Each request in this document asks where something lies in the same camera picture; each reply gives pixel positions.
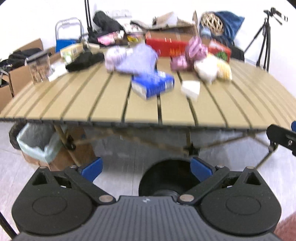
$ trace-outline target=transparent jar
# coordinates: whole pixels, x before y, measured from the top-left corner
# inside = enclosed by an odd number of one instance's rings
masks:
[[[39,52],[26,58],[25,65],[29,67],[34,84],[49,81],[48,76],[52,74],[52,70],[50,67],[49,56],[46,51]]]

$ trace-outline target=tripod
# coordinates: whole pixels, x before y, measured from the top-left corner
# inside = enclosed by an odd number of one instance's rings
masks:
[[[250,44],[248,45],[248,47],[245,49],[244,52],[246,52],[250,48],[250,46],[255,41],[255,39],[258,37],[260,32],[263,31],[263,43],[262,43],[261,51],[260,51],[259,58],[258,58],[258,61],[256,63],[256,66],[260,67],[260,62],[261,62],[261,58],[262,58],[264,45],[266,44],[266,51],[265,51],[265,59],[264,59],[263,69],[266,70],[266,72],[268,72],[269,71],[269,61],[270,61],[270,24],[269,24],[269,17],[272,17],[274,14],[277,14],[277,15],[279,15],[281,17],[281,13],[276,11],[275,8],[271,8],[270,11],[269,10],[264,10],[263,12],[267,14],[267,18],[264,19],[263,25],[258,30],[258,32],[255,34],[253,40],[250,42]],[[275,18],[275,19],[278,21],[278,23],[280,25],[283,25],[277,18]]]

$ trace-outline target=blue box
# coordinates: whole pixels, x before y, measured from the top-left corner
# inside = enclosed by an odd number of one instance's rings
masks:
[[[165,72],[133,76],[131,87],[135,93],[144,99],[158,95],[174,88],[175,79]]]

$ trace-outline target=wooden slatted table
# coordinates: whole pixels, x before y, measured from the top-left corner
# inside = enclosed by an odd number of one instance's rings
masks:
[[[177,127],[260,132],[270,124],[290,129],[296,99],[270,74],[232,59],[233,81],[201,83],[197,101],[184,96],[183,80],[194,72],[171,72],[170,59],[157,69],[175,77],[175,88],[143,100],[131,90],[131,76],[108,73],[103,63],[52,82],[28,84],[0,113],[2,121],[85,124],[97,127]]]

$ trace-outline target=red box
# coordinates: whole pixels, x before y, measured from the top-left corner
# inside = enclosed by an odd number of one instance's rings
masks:
[[[208,45],[209,52],[213,55],[217,56],[218,58],[221,58],[229,63],[230,56],[231,56],[231,49],[224,46],[223,44],[217,42],[216,40],[211,40],[211,42]]]
[[[185,47],[193,36],[193,34],[148,31],[146,44],[150,45],[160,57],[175,57],[184,54]]]

